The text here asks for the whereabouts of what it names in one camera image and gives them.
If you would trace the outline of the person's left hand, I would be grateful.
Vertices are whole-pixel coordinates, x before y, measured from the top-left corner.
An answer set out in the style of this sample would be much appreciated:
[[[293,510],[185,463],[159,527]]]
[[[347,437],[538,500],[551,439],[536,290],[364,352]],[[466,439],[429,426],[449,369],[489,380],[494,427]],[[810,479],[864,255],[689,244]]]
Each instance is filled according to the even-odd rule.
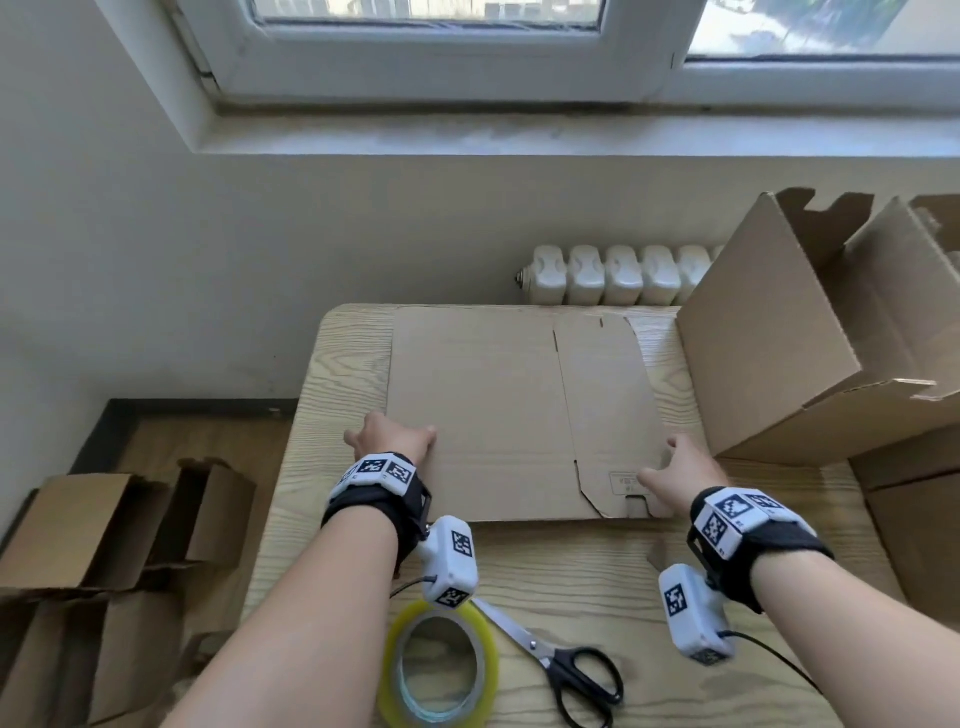
[[[407,455],[407,429],[415,427],[400,424],[385,414],[372,411],[366,414],[363,426],[358,430],[344,431],[342,439],[353,450],[355,460],[367,455],[396,454],[414,467],[420,467],[426,455]]]

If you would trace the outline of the person's right hand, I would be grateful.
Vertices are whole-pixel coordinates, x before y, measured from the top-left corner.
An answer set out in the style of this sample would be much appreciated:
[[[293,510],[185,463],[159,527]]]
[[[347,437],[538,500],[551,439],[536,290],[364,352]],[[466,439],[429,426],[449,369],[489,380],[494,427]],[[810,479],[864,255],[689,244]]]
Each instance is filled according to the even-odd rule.
[[[704,491],[732,486],[726,472],[714,458],[687,434],[667,439],[671,451],[669,468],[673,473],[672,498],[659,500],[674,515],[690,516],[694,502]]]

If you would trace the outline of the cardboard sheet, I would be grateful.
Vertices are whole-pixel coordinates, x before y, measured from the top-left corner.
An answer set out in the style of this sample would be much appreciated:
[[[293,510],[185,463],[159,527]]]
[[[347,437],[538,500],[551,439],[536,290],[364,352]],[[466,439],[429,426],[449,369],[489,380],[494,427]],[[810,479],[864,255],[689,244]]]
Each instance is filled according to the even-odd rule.
[[[670,519],[637,474],[668,464],[630,322],[506,307],[397,310],[387,415],[432,425],[433,515],[471,524]]]

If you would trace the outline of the person's left forearm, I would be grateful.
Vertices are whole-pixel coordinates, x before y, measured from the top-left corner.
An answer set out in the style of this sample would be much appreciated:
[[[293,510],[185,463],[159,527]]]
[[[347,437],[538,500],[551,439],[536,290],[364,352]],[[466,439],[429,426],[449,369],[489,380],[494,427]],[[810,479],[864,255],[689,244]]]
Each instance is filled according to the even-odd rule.
[[[398,546],[372,507],[333,516],[162,728],[370,728]]]

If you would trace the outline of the person's right forearm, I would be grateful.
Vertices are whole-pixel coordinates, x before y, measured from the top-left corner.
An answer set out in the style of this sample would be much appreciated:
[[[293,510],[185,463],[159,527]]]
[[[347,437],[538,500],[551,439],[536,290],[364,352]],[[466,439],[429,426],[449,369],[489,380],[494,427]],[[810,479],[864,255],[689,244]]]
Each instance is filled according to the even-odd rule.
[[[750,581],[846,728],[960,728],[960,634],[812,551],[760,557]]]

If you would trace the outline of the large open cardboard box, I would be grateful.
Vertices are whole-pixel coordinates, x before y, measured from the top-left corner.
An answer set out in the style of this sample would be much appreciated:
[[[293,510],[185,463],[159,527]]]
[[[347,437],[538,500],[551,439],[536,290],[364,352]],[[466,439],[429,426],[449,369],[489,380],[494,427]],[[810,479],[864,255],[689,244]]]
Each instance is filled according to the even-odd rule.
[[[677,325],[713,455],[825,466],[960,423],[960,268],[909,206],[760,195]]]

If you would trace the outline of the clear packing tape roll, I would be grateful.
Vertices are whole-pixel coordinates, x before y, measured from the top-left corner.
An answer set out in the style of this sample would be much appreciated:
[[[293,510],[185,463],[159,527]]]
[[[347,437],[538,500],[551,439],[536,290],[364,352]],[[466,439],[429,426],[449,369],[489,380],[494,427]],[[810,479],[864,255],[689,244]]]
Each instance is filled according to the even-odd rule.
[[[416,628],[431,620],[454,625],[468,638],[476,677],[470,692],[449,710],[427,710],[407,684],[403,653]],[[450,610],[419,600],[407,605],[390,625],[376,706],[388,728],[485,728],[497,700],[499,653],[491,626],[472,602]]]

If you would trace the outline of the white radiator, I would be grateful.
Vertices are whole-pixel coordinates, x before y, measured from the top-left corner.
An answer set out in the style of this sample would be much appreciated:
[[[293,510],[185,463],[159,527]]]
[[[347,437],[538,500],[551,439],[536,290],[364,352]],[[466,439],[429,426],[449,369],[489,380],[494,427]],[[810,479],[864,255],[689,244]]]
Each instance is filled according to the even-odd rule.
[[[514,282],[531,306],[680,307],[724,250],[724,245],[615,245],[605,250],[578,245],[563,251],[542,245]]]

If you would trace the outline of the small open cardboard box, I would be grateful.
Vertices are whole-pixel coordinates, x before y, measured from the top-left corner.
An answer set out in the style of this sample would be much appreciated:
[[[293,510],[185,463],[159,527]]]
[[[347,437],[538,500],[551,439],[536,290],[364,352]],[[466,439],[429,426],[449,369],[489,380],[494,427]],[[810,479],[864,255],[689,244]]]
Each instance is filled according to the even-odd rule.
[[[217,458],[184,458],[177,466],[145,571],[235,568],[257,485]]]

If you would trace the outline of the dark baseboard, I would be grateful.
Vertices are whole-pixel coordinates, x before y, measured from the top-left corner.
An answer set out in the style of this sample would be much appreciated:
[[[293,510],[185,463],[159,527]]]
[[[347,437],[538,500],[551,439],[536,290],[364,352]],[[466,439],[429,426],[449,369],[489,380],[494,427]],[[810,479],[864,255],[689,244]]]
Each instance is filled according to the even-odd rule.
[[[296,398],[110,398],[68,470],[71,476],[112,471],[140,421],[155,417],[293,420]]]

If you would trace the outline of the closed cardboard box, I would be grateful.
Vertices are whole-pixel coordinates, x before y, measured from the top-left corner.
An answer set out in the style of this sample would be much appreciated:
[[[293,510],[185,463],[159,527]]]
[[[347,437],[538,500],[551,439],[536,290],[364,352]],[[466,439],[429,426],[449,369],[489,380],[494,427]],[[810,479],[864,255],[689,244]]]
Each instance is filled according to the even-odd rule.
[[[960,632],[960,423],[849,463],[906,601]]]

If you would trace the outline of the white window sill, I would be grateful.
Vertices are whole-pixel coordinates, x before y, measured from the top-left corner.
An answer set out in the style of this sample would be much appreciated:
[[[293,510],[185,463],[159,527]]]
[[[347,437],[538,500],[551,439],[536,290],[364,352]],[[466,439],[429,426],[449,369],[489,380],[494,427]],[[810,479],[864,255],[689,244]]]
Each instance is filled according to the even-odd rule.
[[[960,160],[960,116],[400,114],[219,116],[219,156]]]

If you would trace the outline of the folded cardboard box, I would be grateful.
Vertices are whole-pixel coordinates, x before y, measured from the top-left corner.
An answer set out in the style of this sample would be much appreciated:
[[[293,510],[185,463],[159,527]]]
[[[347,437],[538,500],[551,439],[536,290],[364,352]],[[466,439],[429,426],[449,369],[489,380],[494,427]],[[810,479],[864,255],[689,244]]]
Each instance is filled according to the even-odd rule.
[[[133,590],[172,497],[134,474],[48,479],[0,555],[0,594]]]

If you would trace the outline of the pile of flattened cardboard boxes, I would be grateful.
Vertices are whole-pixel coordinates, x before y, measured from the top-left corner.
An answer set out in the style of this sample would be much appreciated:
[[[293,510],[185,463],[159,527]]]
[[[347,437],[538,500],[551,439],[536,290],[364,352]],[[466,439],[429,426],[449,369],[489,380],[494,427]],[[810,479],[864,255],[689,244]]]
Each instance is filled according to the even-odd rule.
[[[178,590],[0,597],[0,728],[155,722],[234,610]]]

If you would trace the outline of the black handled scissors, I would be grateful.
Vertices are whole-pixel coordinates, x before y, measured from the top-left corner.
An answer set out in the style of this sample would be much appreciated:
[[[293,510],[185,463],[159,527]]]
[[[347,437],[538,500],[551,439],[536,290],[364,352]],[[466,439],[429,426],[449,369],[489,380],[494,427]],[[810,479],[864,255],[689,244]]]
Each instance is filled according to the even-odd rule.
[[[592,646],[561,647],[536,636],[510,615],[480,597],[474,596],[471,603],[490,623],[540,664],[547,676],[558,712],[568,728],[587,727],[570,714],[564,701],[565,693],[582,699],[582,702],[602,719],[599,728],[615,728],[614,710],[623,703],[625,683],[618,667],[607,653]],[[613,689],[607,689],[579,667],[577,661],[582,657],[603,666],[613,683]]]

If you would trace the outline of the white window frame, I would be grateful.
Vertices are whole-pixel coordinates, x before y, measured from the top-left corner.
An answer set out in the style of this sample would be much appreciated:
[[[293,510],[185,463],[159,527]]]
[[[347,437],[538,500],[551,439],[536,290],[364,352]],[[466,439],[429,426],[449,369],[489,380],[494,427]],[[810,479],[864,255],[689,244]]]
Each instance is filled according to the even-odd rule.
[[[220,109],[960,113],[960,0],[94,0]]]

